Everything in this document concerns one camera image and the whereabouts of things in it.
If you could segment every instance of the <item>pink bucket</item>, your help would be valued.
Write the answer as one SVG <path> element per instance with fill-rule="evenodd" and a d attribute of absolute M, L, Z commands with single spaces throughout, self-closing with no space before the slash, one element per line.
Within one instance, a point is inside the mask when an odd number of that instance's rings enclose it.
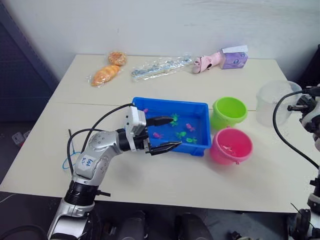
<path fill-rule="evenodd" d="M 250 138 L 236 128 L 225 128 L 213 138 L 210 155 L 213 161 L 222 165 L 239 164 L 247 160 L 253 151 Z"/>

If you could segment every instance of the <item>transparent container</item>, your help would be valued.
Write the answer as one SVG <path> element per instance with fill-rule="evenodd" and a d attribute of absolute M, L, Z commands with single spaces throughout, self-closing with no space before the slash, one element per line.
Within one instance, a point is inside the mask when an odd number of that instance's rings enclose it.
<path fill-rule="evenodd" d="M 256 120 L 266 126 L 271 127 L 273 125 L 272 117 L 275 107 L 278 101 L 289 93 L 301 91 L 301 87 L 292 81 L 271 81 L 260 88 L 256 94 Z M 291 111 L 287 108 L 289 105 L 295 105 L 301 94 L 287 97 L 278 108 L 276 113 L 277 125 L 282 125 L 289 118 Z"/>

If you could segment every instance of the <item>blue plastic tray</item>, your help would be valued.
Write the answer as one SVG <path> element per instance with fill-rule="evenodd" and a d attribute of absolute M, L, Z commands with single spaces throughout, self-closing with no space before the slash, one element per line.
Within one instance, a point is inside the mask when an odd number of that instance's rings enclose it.
<path fill-rule="evenodd" d="M 202 157 L 205 149 L 211 147 L 209 109 L 206 103 L 189 101 L 172 101 L 135 97 L 132 102 L 139 110 L 148 109 L 145 118 L 169 116 L 177 114 L 177 126 L 170 123 L 162 126 L 148 127 L 150 143 L 158 146 L 168 141 L 182 141 L 173 151 Z M 190 132 L 186 124 L 190 124 L 195 131 Z M 177 137 L 177 133 L 186 132 L 186 136 Z M 196 139 L 196 144 L 188 143 L 187 138 Z"/>

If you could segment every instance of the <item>pink toy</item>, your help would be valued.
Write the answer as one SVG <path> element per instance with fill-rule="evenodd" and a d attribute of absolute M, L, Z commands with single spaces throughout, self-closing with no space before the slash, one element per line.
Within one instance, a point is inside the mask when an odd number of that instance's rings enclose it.
<path fill-rule="evenodd" d="M 156 139 L 162 139 L 162 137 L 164 136 L 163 134 L 159 134 L 159 133 L 157 133 L 157 132 L 154 132 L 152 135 L 153 135 Z"/>
<path fill-rule="evenodd" d="M 218 65 L 223 60 L 223 56 L 220 52 L 216 52 L 211 56 L 201 56 L 197 57 L 194 61 L 194 66 L 192 72 L 194 74 L 201 73 L 207 69 L 212 68 L 215 65 Z"/>
<path fill-rule="evenodd" d="M 187 123 L 185 126 L 190 132 L 193 132 L 194 130 L 196 130 L 194 127 L 191 126 L 190 123 Z"/>
<path fill-rule="evenodd" d="M 235 128 L 225 128 L 213 138 L 210 155 L 213 161 L 222 165 L 239 164 L 247 160 L 253 151 L 250 138 Z"/>

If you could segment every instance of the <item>plastic wrapped snack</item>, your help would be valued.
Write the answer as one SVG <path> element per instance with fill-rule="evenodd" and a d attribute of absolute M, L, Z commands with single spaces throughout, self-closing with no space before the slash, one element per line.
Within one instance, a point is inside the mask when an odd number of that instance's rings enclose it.
<path fill-rule="evenodd" d="M 146 62 L 131 72 L 132 80 L 138 82 L 163 75 L 173 74 L 193 63 L 190 54 L 179 57 L 160 57 L 158 60 Z"/>
<path fill-rule="evenodd" d="M 121 51 L 112 51 L 108 55 L 108 61 L 112 65 L 123 66 L 127 62 L 127 56 Z"/>
<path fill-rule="evenodd" d="M 95 73 L 94 76 L 89 77 L 91 86 L 93 87 L 102 86 L 103 84 L 113 79 L 117 75 L 119 70 L 120 70 L 120 67 L 117 65 L 108 65 L 101 68 L 99 71 Z"/>

